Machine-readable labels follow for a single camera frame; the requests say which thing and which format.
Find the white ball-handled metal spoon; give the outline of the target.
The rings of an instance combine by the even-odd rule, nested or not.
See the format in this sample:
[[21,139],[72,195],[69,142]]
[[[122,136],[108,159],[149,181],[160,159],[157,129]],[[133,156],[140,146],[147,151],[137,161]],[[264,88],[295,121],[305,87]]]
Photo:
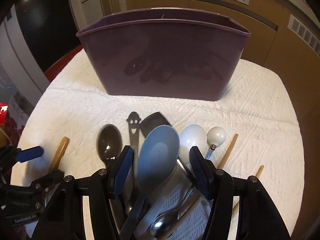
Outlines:
[[209,150],[206,154],[206,159],[210,159],[212,153],[220,147],[226,140],[226,132],[222,127],[212,127],[207,133],[207,142],[209,144]]

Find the dark brown spoon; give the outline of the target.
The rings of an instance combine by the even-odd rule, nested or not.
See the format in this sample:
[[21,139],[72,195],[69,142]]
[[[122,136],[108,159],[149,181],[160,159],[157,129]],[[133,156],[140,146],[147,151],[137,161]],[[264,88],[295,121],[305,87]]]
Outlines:
[[116,126],[106,124],[101,128],[97,137],[96,147],[99,158],[106,167],[120,155],[122,139]]

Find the blue plastic serving spoon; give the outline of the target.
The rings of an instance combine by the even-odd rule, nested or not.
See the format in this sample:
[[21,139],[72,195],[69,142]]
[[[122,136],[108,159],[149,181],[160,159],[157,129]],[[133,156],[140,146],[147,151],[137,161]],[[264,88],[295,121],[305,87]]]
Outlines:
[[133,168],[138,197],[120,231],[120,239],[131,238],[147,195],[171,175],[179,150],[178,133],[168,125],[156,127],[144,140]]

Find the dark spatula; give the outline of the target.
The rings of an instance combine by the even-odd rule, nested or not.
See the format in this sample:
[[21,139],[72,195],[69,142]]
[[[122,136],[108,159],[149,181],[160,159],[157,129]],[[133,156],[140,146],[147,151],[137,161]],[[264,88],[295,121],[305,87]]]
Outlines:
[[168,122],[168,120],[163,116],[161,112],[156,112],[147,116],[140,123],[140,130],[146,138],[153,129],[162,125],[171,126],[171,124]]

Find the red snack bag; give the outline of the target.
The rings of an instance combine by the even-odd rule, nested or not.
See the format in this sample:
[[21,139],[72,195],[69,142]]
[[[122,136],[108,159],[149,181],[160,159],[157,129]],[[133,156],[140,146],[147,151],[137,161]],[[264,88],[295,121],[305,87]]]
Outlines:
[[18,114],[18,117],[11,117],[8,105],[1,102],[1,147],[17,146],[24,128],[24,114]]

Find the white textured table cloth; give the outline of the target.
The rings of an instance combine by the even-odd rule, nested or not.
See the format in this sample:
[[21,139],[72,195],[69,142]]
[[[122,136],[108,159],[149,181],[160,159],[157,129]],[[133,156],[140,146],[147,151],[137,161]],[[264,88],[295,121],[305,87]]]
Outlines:
[[22,132],[19,147],[44,148],[44,155],[12,169],[13,185],[28,186],[44,176],[63,137],[70,139],[60,169],[75,178],[103,168],[96,140],[105,124],[116,126],[129,143],[127,117],[162,113],[181,131],[191,124],[205,130],[220,126],[225,143],[211,157],[218,164],[234,135],[235,146],[224,169],[247,178],[262,167],[260,181],[289,232],[294,230],[304,189],[304,150],[300,127],[280,77],[255,63],[240,60],[219,101],[199,101],[106,93],[84,51],[79,52],[46,89]]

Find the smiley face metal utensil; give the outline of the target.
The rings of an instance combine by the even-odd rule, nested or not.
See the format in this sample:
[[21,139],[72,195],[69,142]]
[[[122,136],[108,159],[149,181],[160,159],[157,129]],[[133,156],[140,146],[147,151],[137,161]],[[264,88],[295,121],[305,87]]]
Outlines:
[[139,149],[139,127],[140,127],[141,118],[137,112],[131,112],[127,118],[127,123],[129,127],[129,139],[130,146],[134,150],[133,156],[133,179],[135,188],[139,188],[138,182],[138,149]]

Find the wooden handled utensil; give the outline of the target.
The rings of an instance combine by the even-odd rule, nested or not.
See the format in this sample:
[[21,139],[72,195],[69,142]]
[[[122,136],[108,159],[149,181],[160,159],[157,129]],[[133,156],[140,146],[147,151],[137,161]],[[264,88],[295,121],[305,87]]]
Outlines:
[[51,165],[49,167],[49,173],[59,168],[60,161],[65,154],[68,144],[69,144],[69,138],[63,137],[52,159]]

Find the wooden chopstick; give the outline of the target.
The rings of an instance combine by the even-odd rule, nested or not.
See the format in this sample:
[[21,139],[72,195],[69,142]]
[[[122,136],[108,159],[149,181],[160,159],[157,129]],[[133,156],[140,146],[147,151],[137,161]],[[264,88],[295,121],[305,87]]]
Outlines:
[[227,151],[225,152],[223,158],[221,159],[220,163],[217,166],[218,169],[223,169],[224,168],[224,166],[227,163],[227,160],[228,160],[229,156],[231,155],[231,152],[232,152],[232,150],[233,150],[233,148],[235,146],[235,143],[236,143],[236,141],[238,139],[238,136],[239,136],[238,134],[234,135],[229,147],[227,148]]
[[[261,165],[259,167],[259,170],[257,171],[257,173],[255,174],[255,176],[257,178],[260,178],[262,172],[263,172],[263,169],[264,169],[264,165]],[[237,215],[237,213],[239,212],[239,206],[240,206],[240,201],[238,201],[235,206],[233,207],[233,213],[232,213],[232,219]]]

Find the purple plastic utensil bin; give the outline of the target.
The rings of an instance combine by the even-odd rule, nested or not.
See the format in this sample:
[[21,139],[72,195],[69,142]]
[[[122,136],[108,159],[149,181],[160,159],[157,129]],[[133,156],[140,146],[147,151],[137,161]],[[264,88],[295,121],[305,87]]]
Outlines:
[[77,33],[110,95],[220,100],[251,32],[232,18],[188,8],[103,17]]

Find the shiny steel spoon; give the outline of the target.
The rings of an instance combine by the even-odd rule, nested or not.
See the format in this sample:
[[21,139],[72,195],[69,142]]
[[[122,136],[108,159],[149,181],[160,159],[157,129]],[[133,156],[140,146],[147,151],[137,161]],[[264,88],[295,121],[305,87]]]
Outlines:
[[183,197],[181,203],[163,214],[159,215],[150,226],[150,233],[153,238],[159,239],[170,230],[182,215],[191,207],[193,202],[199,197],[199,192],[195,187],[191,187]]

